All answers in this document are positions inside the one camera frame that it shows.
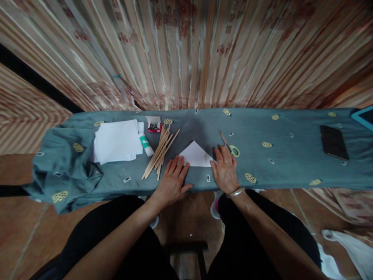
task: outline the white plastic bag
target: white plastic bag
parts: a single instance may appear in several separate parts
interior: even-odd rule
[[[348,234],[338,231],[324,229],[322,236],[329,241],[338,241],[346,249],[363,280],[373,279],[372,247]]]
[[[333,280],[346,280],[343,275],[339,272],[337,263],[331,255],[327,255],[324,252],[321,244],[317,244],[320,252],[321,259],[321,271],[329,278]]]

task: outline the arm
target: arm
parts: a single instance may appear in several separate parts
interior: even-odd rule
[[[216,162],[210,162],[218,187],[226,194],[240,185],[236,175],[237,161],[227,147],[215,148]],[[327,279],[299,245],[246,194],[232,198],[283,279]]]
[[[176,156],[168,162],[162,179],[150,199],[89,251],[65,279],[102,280],[114,277],[132,246],[161,210],[173,204],[193,187],[192,184],[182,187],[189,163],[183,168],[184,157],[181,157],[179,163],[178,161],[179,156]]]

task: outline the smartphone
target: smartphone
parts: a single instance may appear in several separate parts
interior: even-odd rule
[[[347,153],[345,141],[343,140],[342,132],[339,129],[329,126],[320,126],[322,147],[324,152],[330,156],[348,161],[349,154]]]

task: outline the hand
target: hand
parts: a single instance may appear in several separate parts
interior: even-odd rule
[[[230,194],[240,187],[236,174],[237,160],[226,146],[220,146],[220,149],[221,152],[215,148],[216,164],[213,161],[210,164],[219,189]]]
[[[160,204],[162,209],[176,202],[184,193],[194,186],[193,184],[188,184],[183,187],[183,182],[189,169],[189,163],[187,163],[184,168],[183,164],[183,156],[180,161],[179,155],[177,155],[174,160],[170,159],[157,189],[151,196],[151,198]]]

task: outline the green glue stick label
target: green glue stick label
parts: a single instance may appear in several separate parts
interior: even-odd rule
[[[146,138],[145,135],[140,136],[140,141],[141,141],[141,144],[143,145],[144,149],[146,149],[147,147],[150,147],[149,141],[148,141],[148,139]]]

